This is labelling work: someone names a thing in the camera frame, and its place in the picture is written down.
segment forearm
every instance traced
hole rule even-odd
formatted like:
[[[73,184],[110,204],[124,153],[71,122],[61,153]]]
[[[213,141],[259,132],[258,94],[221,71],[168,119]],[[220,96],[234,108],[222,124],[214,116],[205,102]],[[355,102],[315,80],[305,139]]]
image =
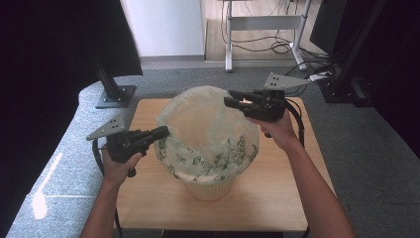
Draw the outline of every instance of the forearm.
[[[102,182],[80,237],[112,237],[119,186]]]
[[[354,237],[346,212],[298,140],[285,149],[315,237]]]

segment person's left hand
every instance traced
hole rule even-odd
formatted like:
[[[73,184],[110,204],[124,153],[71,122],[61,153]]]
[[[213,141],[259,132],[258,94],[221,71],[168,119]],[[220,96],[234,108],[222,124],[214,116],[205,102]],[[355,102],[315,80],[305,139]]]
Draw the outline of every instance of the person's left hand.
[[[111,157],[108,154],[108,151],[103,148],[102,150],[102,160],[104,164],[104,182],[110,182],[111,184],[120,186],[127,178],[127,173],[129,170],[135,168],[140,158],[142,157],[141,153],[137,153],[132,156],[126,164],[121,164],[111,160]]]

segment person's left arm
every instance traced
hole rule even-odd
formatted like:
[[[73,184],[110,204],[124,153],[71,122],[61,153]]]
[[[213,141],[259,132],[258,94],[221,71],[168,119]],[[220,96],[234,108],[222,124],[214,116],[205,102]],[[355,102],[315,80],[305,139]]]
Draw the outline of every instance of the person's left arm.
[[[142,154],[135,154],[126,164],[111,161],[106,150],[102,151],[102,157],[104,179],[80,237],[112,237],[118,191]]]

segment white metal frame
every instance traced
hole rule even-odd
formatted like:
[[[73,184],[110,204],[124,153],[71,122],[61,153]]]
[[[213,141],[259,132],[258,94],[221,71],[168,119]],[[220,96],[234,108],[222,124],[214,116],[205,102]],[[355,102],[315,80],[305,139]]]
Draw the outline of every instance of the white metal frame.
[[[232,31],[254,31],[254,30],[297,30],[293,43],[290,43],[291,51],[299,66],[304,71],[307,69],[299,52],[300,40],[302,39],[306,19],[308,18],[309,7],[312,0],[306,0],[305,10],[302,15],[285,16],[251,16],[232,17],[232,0],[228,4],[228,20],[226,30],[228,41],[226,44],[226,71],[232,71]]]

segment person's right hand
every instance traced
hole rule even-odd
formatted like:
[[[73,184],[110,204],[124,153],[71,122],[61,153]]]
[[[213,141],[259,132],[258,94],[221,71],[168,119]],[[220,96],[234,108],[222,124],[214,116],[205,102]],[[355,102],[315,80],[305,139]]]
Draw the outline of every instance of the person's right hand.
[[[260,130],[264,133],[270,133],[279,148],[286,150],[291,142],[298,140],[291,125],[290,114],[286,109],[282,118],[276,122],[266,122],[253,118],[247,118],[251,122],[260,125]]]

